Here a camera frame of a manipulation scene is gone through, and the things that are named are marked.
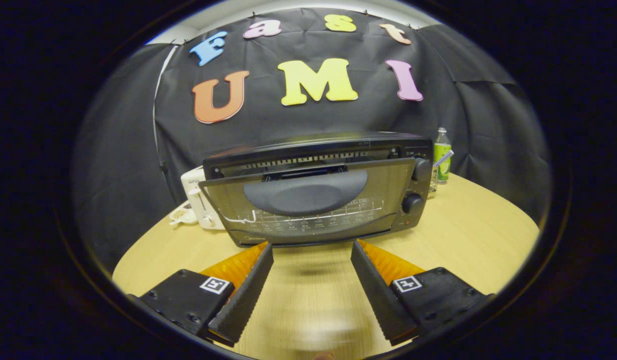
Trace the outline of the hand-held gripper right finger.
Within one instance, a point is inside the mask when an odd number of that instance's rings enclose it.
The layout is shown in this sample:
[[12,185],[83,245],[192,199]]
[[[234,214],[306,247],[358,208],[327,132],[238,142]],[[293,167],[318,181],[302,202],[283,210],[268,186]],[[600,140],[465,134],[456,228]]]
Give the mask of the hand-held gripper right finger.
[[350,260],[382,334],[393,346],[449,331],[494,297],[446,268],[422,269],[363,240],[353,242]]

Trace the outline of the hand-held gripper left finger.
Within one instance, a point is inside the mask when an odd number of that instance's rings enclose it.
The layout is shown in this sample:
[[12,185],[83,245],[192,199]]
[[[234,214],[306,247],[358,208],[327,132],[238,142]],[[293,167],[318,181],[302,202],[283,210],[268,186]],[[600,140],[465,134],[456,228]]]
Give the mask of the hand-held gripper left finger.
[[260,243],[203,271],[179,269],[137,297],[144,310],[195,337],[232,347],[251,319],[274,264]]

